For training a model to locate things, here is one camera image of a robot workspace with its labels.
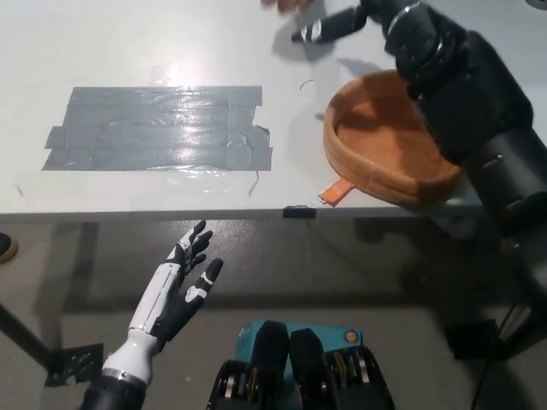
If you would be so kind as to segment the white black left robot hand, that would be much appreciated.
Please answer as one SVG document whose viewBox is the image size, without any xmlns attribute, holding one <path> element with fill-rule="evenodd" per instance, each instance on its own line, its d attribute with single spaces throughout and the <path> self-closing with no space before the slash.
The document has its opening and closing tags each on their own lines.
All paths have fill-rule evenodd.
<svg viewBox="0 0 547 410">
<path fill-rule="evenodd" d="M 152 275 L 130 322 L 131 330 L 142 331 L 161 343 L 171 341 L 203 305 L 223 260 L 214 259 L 195 284 L 181 290 L 186 276 L 204 262 L 205 249 L 213 236 L 204 220 L 193 226 L 173 247 Z"/>
</svg>

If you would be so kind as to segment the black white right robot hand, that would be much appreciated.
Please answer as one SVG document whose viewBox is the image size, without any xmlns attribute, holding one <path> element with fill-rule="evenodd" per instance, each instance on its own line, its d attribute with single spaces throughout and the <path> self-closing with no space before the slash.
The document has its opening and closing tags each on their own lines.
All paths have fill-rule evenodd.
<svg viewBox="0 0 547 410">
<path fill-rule="evenodd" d="M 368 18 L 382 22 L 400 9 L 401 1 L 360 1 L 334 15 L 318 19 L 291 35 L 296 44 L 329 44 L 358 32 Z"/>
</svg>

